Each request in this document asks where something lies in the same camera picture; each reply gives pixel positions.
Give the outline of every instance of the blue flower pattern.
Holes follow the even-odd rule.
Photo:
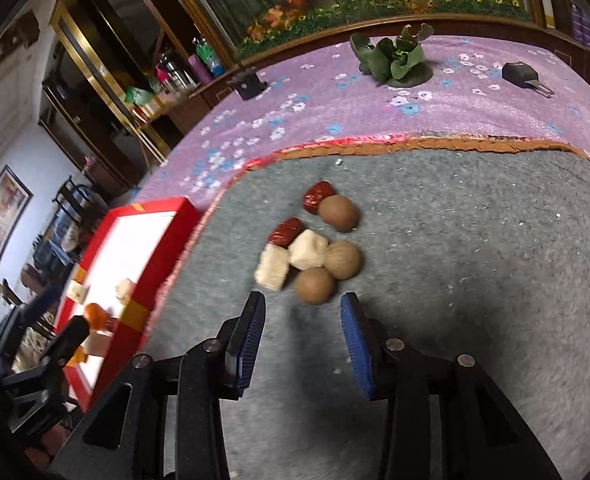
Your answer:
[[[546,125],[546,127],[547,127],[547,128],[548,128],[548,129],[549,129],[551,132],[553,132],[554,134],[560,134],[560,133],[562,132],[562,131],[561,131],[561,130],[560,130],[558,127],[557,127],[557,126],[555,126],[553,123],[548,123],[548,124]]]
[[[195,162],[194,167],[192,168],[192,176],[198,176],[202,171],[204,171],[204,160],[200,158]]]
[[[404,115],[417,115],[421,107],[416,103],[409,103],[399,108]]]

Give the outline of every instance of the red trim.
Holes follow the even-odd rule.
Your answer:
[[[178,206],[177,213],[150,255],[130,296],[148,310],[155,308],[155,297],[159,286],[172,272],[177,258],[184,250],[186,241],[201,218],[201,214],[187,198],[176,199],[176,206]]]
[[[90,406],[92,394],[92,391],[86,382],[86,378],[78,370],[78,368],[72,368],[69,366],[64,367],[64,375],[66,376],[68,384],[70,384],[72,389],[75,391],[79,405],[84,411],[86,411]]]
[[[91,392],[91,406],[99,399],[110,382],[117,377],[124,365],[137,352],[140,339],[141,332],[126,324],[117,323],[117,329],[112,335],[108,353],[104,358],[102,368],[99,370],[97,381]]]

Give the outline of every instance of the orange trim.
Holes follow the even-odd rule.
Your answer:
[[[124,310],[121,312],[120,323],[126,324],[137,332],[142,332],[150,316],[151,307],[145,308],[137,301],[128,299],[124,303]]]
[[[72,280],[74,282],[83,283],[85,276],[86,276],[86,269],[82,269],[80,266],[77,266],[75,269],[75,272],[73,273]]]

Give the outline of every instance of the floral tablecloth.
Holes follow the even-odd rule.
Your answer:
[[[348,43],[270,66],[268,89],[247,102],[226,97],[173,150],[137,201],[187,196],[206,210],[250,160],[314,140],[477,134],[566,142],[590,158],[590,86],[551,52],[488,38],[433,36],[430,81],[411,89],[361,75]],[[556,95],[547,99],[502,79],[524,61]]]

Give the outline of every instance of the black device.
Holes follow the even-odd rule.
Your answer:
[[[244,101],[257,97],[268,87],[267,82],[260,81],[257,77],[257,69],[254,66],[236,74],[228,85],[237,90],[239,97]]]
[[[529,64],[523,61],[517,63],[505,63],[502,67],[502,77],[509,83],[513,83],[520,88],[529,88],[542,94],[544,97],[551,98],[555,95],[550,88],[539,82],[539,74]]]
[[[389,338],[353,292],[342,297],[340,318],[360,389],[370,400],[388,401],[379,480],[430,478],[431,394],[440,396],[446,480],[561,480],[526,422],[472,356],[447,361]]]
[[[219,399],[238,400],[250,385],[266,303],[251,292],[239,317],[216,338],[155,362],[133,357],[75,428],[51,469],[68,480],[160,479],[166,401],[177,396],[176,480],[230,480]]]
[[[76,405],[68,396],[64,366],[89,333],[84,317],[73,316],[50,342],[36,367],[0,379],[10,400],[8,424],[22,446],[39,447],[41,437],[68,417],[66,404]]]
[[[350,292],[340,321],[357,383],[388,414],[378,480],[430,478],[429,396],[440,398],[444,480],[559,480],[544,449],[479,362],[425,356],[391,338]],[[230,480],[219,399],[237,400],[248,387],[265,322],[265,300],[252,292],[239,317],[216,338],[159,362],[131,360],[86,414],[55,458],[38,474],[11,448],[5,478],[159,480],[163,475],[166,400],[177,396],[176,471],[165,480]],[[584,477],[590,480],[590,472]]]

